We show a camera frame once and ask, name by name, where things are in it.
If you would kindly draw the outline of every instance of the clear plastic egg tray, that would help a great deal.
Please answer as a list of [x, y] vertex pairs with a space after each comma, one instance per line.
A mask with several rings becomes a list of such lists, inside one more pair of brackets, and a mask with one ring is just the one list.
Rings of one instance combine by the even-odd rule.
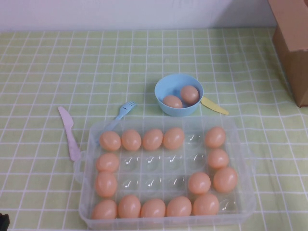
[[[221, 126], [226, 130], [227, 139], [221, 147], [230, 158], [229, 166], [238, 174], [236, 188], [228, 194], [218, 193], [211, 185], [210, 193], [219, 200], [219, 212], [214, 216], [188, 216], [164, 218], [116, 218], [112, 220], [90, 219], [92, 210], [102, 198], [95, 191], [95, 180], [98, 174], [96, 160], [105, 151], [97, 145], [98, 134], [110, 121], [98, 122], [90, 128], [88, 149], [82, 159], [75, 162], [75, 179], [82, 183], [79, 203], [79, 214], [89, 228], [96, 230], [136, 230], [162, 229], [179, 226], [204, 226], [237, 224], [245, 221], [255, 210], [256, 199], [251, 183], [252, 166], [250, 165], [249, 150], [239, 140], [237, 128], [232, 119], [227, 117], [158, 117], [146, 119], [125, 119], [119, 121], [114, 128], [120, 136], [123, 131], [133, 128], [141, 137], [152, 129], [159, 128], [166, 132], [169, 128], [180, 127], [185, 133], [183, 146], [175, 151], [160, 147], [155, 151], [146, 151], [140, 148], [136, 152], [121, 148], [114, 152], [119, 156], [120, 167], [115, 176], [118, 188], [113, 200], [119, 203], [121, 198], [128, 194], [136, 195], [141, 204], [145, 201], [159, 198], [166, 206], [168, 202], [180, 195], [187, 196], [193, 203], [196, 199], [188, 191], [187, 182], [191, 174], [204, 171], [211, 180], [214, 171], [207, 163], [206, 157], [210, 151], [205, 148], [206, 132], [214, 126]], [[80, 171], [80, 163], [84, 164], [84, 171]]]

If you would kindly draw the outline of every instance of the brown egg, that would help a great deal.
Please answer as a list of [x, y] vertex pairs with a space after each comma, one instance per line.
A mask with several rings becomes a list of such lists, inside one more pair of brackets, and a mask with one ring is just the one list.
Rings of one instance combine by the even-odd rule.
[[219, 201], [213, 194], [199, 196], [193, 203], [192, 212], [196, 216], [216, 215], [219, 211]]
[[180, 128], [171, 128], [165, 132], [163, 137], [163, 145], [169, 150], [176, 150], [182, 146], [184, 142], [184, 132]]
[[124, 196], [118, 206], [120, 218], [138, 218], [140, 209], [140, 201], [134, 195]]
[[181, 98], [183, 101], [189, 105], [193, 105], [199, 101], [199, 92], [192, 86], [187, 85], [181, 89]]
[[213, 178], [214, 188], [221, 193], [230, 193], [236, 186], [237, 174], [231, 167], [218, 170]]
[[114, 152], [121, 147], [120, 136], [114, 131], [105, 131], [100, 136], [100, 145], [105, 150]]
[[172, 199], [169, 202], [166, 211], [167, 217], [190, 216], [191, 213], [192, 213], [192, 203], [185, 196], [178, 196]]
[[104, 200], [97, 204], [92, 212], [92, 219], [115, 219], [116, 218], [116, 203], [113, 200]]
[[145, 202], [141, 208], [142, 218], [163, 218], [166, 214], [166, 205], [160, 199]]
[[196, 172], [189, 177], [188, 189], [194, 194], [204, 194], [211, 187], [210, 177], [204, 172]]
[[117, 189], [117, 181], [111, 172], [100, 172], [95, 181], [95, 189], [101, 197], [111, 197]]
[[119, 165], [119, 158], [114, 153], [105, 153], [101, 155], [96, 161], [96, 169], [99, 172], [114, 172], [119, 168]]
[[214, 149], [208, 154], [207, 163], [213, 169], [226, 167], [229, 163], [228, 154], [220, 148]]
[[174, 95], [168, 95], [163, 99], [163, 103], [169, 107], [174, 107], [174, 108], [182, 108], [183, 104], [182, 101], [174, 96]]
[[213, 127], [205, 135], [205, 145], [209, 148], [219, 148], [225, 140], [226, 131], [221, 127]]
[[141, 146], [141, 136], [134, 129], [129, 129], [122, 134], [123, 147], [128, 151], [136, 151]]
[[159, 129], [151, 129], [145, 133], [142, 145], [147, 151], [154, 151], [160, 147], [163, 142], [163, 132]]

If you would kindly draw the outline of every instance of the blue bowl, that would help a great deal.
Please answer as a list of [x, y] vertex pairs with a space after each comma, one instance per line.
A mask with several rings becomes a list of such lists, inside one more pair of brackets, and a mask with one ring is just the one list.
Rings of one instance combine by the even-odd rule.
[[[183, 108], [173, 108], [163, 104], [163, 99], [168, 95], [177, 96], [181, 99], [180, 91], [186, 85], [194, 86], [199, 92], [199, 101], [194, 105], [187, 105], [183, 101]], [[185, 74], [172, 74], [162, 78], [155, 86], [155, 97], [159, 107], [170, 116], [188, 116], [192, 114], [199, 106], [203, 97], [203, 87], [201, 83], [192, 76]]]

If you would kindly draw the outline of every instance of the yellow plastic knife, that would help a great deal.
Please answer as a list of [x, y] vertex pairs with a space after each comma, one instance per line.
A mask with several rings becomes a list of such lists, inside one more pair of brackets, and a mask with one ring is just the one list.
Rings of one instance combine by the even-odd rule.
[[216, 103], [210, 101], [206, 97], [202, 98], [201, 104], [215, 112], [222, 113], [224, 115], [229, 115], [229, 112], [226, 109], [223, 109], [222, 107], [218, 106]]

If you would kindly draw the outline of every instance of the knife handle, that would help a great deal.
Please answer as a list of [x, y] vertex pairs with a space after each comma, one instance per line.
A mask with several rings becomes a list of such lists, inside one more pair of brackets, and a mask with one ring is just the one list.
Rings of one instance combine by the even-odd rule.
[[79, 160], [81, 158], [80, 149], [75, 141], [72, 130], [66, 130], [67, 142], [69, 155], [73, 161]]

